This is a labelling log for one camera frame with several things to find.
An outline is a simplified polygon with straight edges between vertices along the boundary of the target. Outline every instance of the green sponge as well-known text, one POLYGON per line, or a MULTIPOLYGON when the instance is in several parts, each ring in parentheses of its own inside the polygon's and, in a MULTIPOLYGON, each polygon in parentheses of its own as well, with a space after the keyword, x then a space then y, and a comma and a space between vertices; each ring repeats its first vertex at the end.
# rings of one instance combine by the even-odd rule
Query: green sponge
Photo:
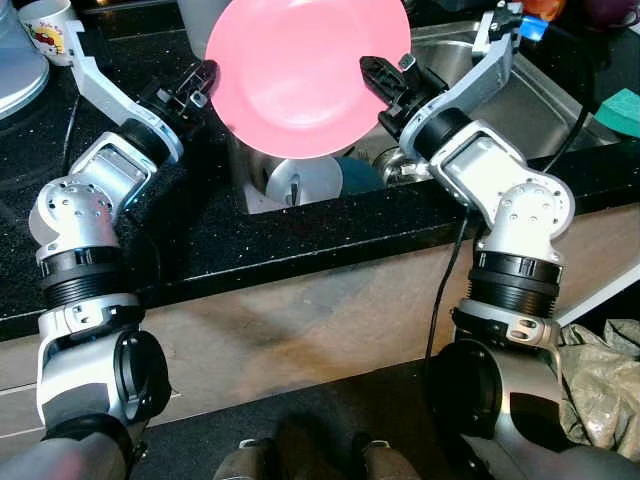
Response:
POLYGON ((640 95, 620 90, 602 103, 595 118, 611 130, 640 138, 640 95))

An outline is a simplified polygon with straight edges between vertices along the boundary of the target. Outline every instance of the sink basin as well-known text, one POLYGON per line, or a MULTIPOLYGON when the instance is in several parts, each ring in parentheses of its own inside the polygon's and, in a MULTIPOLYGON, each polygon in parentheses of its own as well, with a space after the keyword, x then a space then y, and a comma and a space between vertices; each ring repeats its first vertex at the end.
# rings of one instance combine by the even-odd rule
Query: sink basin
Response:
MULTIPOLYGON (((458 22, 414 29, 412 53, 420 65, 428 66, 453 85, 473 67, 471 49, 478 27, 478 22, 458 22)), ((580 104, 576 100, 524 56, 516 55, 512 75, 505 88, 469 116, 488 122, 526 159, 532 159, 552 155, 557 150, 579 111, 580 104)), ((613 132, 590 116, 571 149, 617 141, 618 137, 613 132)), ((345 154, 370 162, 387 186, 430 178, 424 166, 415 165, 404 157, 395 140, 381 126, 350 148, 336 152, 337 156, 345 154)), ((255 182, 254 167, 247 165, 247 159, 247 155, 240 155, 232 160, 246 210, 259 213, 285 208, 286 205, 264 197, 261 182, 255 182)))

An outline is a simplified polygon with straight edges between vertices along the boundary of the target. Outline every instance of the pink plate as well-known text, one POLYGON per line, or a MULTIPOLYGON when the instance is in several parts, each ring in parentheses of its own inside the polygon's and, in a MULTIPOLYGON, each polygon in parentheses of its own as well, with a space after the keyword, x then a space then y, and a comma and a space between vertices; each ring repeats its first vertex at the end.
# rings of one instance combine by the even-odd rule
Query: pink plate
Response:
POLYGON ((396 65, 410 48, 400 0, 233 0, 207 47, 219 66, 211 101, 254 149, 320 157, 361 138, 385 109, 360 57, 396 65))

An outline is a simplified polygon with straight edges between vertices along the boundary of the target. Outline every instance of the power cord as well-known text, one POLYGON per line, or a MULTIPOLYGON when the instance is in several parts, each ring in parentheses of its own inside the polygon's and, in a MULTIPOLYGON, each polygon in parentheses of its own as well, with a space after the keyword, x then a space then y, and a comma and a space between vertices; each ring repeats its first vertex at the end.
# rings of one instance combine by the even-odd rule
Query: power cord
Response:
POLYGON ((82 95, 78 93, 76 99, 73 102, 71 108, 71 114, 69 115, 69 122, 67 123, 67 132, 64 135, 64 143, 62 144, 62 176, 66 176, 69 173, 69 144, 71 143, 71 134, 73 133, 73 127, 76 123, 76 116, 78 115, 78 106, 80 105, 80 99, 82 95))
POLYGON ((431 352, 433 351, 433 341, 436 334, 436 327, 438 323, 438 312, 440 310, 440 303, 442 302, 442 296, 444 295, 444 290, 447 286, 447 282, 449 281, 449 277, 451 276, 451 272, 453 271, 453 267, 456 264, 456 260, 458 260, 458 255, 460 254, 460 248, 462 247, 462 242, 464 240, 464 235, 467 231, 467 227, 469 226, 469 219, 471 217, 471 209, 467 208, 464 219, 460 224, 460 230, 458 230, 458 236, 456 238, 456 243, 453 246, 453 250, 451 251, 451 257, 449 258, 449 264, 447 265, 447 269, 442 276, 442 280, 440 280, 440 285, 438 286, 438 291, 436 293, 436 299, 433 302, 433 311, 431 312, 431 325, 429 325, 429 334, 427 336, 427 348, 424 353, 424 364, 423 368, 426 372, 427 364, 429 359, 431 358, 431 352))
POLYGON ((567 40, 575 47, 575 49, 579 53, 580 57, 582 58, 584 67, 584 88, 582 92, 582 108, 580 109, 580 114, 578 115, 575 124, 569 131, 567 138, 565 138, 564 142, 562 142, 562 145, 560 145, 558 151, 555 153, 549 163, 542 169, 543 173, 548 172, 549 169, 556 164, 560 157, 565 154, 567 149, 575 141, 576 137, 580 133, 580 130, 582 130, 584 122, 587 120, 587 116, 589 115, 589 105, 592 102, 595 88, 595 67, 593 64, 593 59, 591 58, 589 52, 585 49, 584 45, 582 45, 580 40, 577 37, 571 35, 569 32, 558 27, 557 25, 554 25, 553 23, 549 23, 547 29, 550 32, 553 32, 558 37, 567 40))

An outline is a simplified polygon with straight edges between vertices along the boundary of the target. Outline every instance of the black countertop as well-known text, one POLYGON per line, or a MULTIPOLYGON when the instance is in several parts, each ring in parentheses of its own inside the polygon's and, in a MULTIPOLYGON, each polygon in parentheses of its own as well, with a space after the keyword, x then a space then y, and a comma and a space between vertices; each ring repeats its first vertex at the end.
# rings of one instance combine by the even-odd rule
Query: black countertop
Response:
MULTIPOLYGON (((129 23, 119 23, 118 30, 107 29, 114 58, 109 76, 131 96, 150 75, 172 78, 193 61, 172 8, 168 20, 156 22, 169 31, 119 36, 140 33, 136 15, 146 17, 142 11, 128 14, 129 23)), ((602 41, 620 42, 619 34, 602 41)), ((622 42, 637 51, 640 37, 625 32, 622 42)), ((615 59, 611 64, 634 70, 636 65, 608 48, 615 59)), ((540 55, 540 49, 528 53, 534 60, 540 55)), ((633 55, 626 57, 633 60, 633 55)), ((576 88, 573 75, 537 63, 567 90, 576 88)), ((599 79, 603 91, 640 85, 633 74, 620 78, 607 69, 599 79), (602 80, 607 75, 618 80, 602 80)), ((42 186, 63 173, 62 144, 75 96, 70 71, 54 69, 46 91, 32 105, 10 123, 0 123, 0 340, 37 331, 44 304, 34 260, 37 245, 27 218, 42 186)), ((143 229, 126 216, 118 222, 130 283, 146 307, 431 247, 455 236, 463 211, 434 182, 246 215, 232 186, 225 130, 213 113, 209 123, 208 135, 188 149, 179 165, 162 167, 132 207, 130 214, 143 229)), ((70 158, 111 128, 109 119, 81 102, 70 158)), ((553 173, 573 190, 578 214, 593 212, 640 200, 638 159, 640 142, 626 139, 568 154, 553 173)))

